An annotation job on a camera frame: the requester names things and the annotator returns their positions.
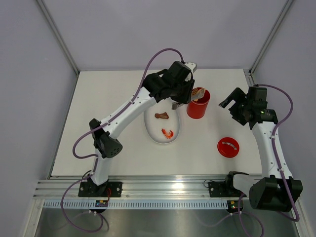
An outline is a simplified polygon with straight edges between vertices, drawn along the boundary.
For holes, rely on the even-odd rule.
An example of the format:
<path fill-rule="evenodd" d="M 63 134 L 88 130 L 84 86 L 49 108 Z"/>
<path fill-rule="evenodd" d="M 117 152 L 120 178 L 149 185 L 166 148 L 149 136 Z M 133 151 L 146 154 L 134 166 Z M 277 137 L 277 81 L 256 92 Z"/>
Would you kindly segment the pale orange salmon piece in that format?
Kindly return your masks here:
<path fill-rule="evenodd" d="M 198 99 L 201 99 L 204 96 L 204 94 L 205 94 L 204 88 L 201 88 L 201 89 L 195 88 L 192 91 L 191 99 L 192 101 L 197 101 Z"/>

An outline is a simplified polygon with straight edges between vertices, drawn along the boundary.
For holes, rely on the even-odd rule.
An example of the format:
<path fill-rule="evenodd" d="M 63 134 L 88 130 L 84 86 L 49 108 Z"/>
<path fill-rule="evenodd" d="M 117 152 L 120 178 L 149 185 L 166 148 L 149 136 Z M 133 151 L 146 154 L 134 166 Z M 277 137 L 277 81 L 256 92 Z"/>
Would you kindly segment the metal tongs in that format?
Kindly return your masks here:
<path fill-rule="evenodd" d="M 181 107 L 181 106 L 183 106 L 183 105 L 185 105 L 185 104 L 190 103 L 190 102 L 192 101 L 192 99 L 191 99 L 192 91 L 191 91 L 189 94 L 187 94 L 186 96 L 182 95 L 182 96 L 174 96 L 174 97 L 172 97 L 171 99 L 173 100 L 173 102 L 172 102 L 172 107 L 171 107 L 171 109 L 172 109 L 172 110 L 176 110 L 176 109 L 178 109 L 179 107 Z"/>

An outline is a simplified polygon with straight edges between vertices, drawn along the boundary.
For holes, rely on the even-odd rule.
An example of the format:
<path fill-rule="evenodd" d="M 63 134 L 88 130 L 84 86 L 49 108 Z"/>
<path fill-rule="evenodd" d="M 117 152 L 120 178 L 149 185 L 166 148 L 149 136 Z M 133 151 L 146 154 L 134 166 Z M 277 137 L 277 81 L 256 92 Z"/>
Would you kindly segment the red cylindrical container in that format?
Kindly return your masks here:
<path fill-rule="evenodd" d="M 193 119 L 200 119 L 205 115 L 211 95 L 206 89 L 205 95 L 197 101 L 191 101 L 187 105 L 187 115 Z"/>

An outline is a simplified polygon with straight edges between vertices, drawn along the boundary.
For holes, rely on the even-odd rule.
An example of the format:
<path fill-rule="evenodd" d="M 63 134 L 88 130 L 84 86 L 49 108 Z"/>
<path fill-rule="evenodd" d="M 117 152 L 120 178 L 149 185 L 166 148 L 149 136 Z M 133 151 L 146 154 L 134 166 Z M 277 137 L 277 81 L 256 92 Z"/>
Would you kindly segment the red round lid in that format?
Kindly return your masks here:
<path fill-rule="evenodd" d="M 237 140 L 231 137 L 224 137 L 217 144 L 218 152 L 226 158 L 234 158 L 238 155 L 240 146 Z"/>

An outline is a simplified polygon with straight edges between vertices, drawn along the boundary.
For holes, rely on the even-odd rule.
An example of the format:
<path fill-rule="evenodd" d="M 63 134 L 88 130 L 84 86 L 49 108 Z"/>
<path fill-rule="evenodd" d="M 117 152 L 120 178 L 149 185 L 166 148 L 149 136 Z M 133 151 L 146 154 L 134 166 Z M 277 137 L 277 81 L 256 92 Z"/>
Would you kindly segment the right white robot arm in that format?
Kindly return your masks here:
<path fill-rule="evenodd" d="M 258 181 L 243 172 L 231 171 L 226 176 L 224 190 L 235 196 L 242 192 L 254 209 L 290 212 L 300 197 L 303 185 L 295 180 L 290 172 L 280 145 L 278 120 L 275 110 L 268 109 L 267 87 L 251 86 L 247 93 L 239 87 L 222 101 L 219 106 L 225 108 L 229 103 L 232 118 L 241 125 L 249 125 L 255 137 L 261 160 L 262 178 Z"/>

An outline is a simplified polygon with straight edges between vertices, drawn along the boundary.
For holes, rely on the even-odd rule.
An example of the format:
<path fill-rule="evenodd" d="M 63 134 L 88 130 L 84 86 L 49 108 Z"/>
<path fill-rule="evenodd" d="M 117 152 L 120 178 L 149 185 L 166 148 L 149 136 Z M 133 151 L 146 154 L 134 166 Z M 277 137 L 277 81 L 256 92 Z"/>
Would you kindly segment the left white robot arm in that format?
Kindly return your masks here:
<path fill-rule="evenodd" d="M 147 75 L 136 94 L 108 117 L 90 121 L 97 158 L 89 190 L 95 196 L 100 197 L 107 190 L 112 158 L 123 149 L 118 141 L 121 132 L 141 113 L 162 100 L 171 99 L 172 109 L 190 103 L 196 69 L 195 63 L 175 61 L 169 69 Z"/>

